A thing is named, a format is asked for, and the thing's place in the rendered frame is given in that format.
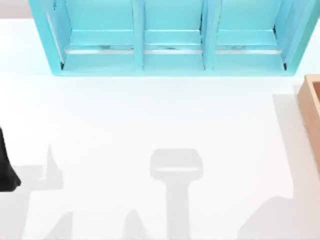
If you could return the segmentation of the light blue rack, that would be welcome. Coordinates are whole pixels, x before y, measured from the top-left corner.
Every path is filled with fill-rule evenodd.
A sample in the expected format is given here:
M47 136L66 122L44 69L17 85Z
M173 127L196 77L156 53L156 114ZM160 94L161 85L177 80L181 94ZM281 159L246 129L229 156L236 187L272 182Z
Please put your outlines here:
M292 76L320 0L28 0L55 76Z

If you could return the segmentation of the shallow salmon-coloured box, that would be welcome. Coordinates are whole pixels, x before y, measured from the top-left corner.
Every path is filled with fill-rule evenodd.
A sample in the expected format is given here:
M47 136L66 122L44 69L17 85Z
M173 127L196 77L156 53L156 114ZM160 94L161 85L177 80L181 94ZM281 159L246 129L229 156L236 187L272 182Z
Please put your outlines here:
M297 102L320 175L320 74L304 76Z

